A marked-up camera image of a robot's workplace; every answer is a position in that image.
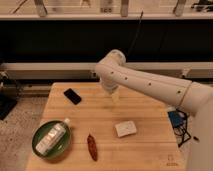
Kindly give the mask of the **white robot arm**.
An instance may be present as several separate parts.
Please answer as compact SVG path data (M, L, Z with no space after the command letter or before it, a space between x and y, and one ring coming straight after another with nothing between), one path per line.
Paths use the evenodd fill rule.
M213 87L125 67L125 55L111 50L95 66L105 91L119 85L141 92L194 117L186 171L213 171Z

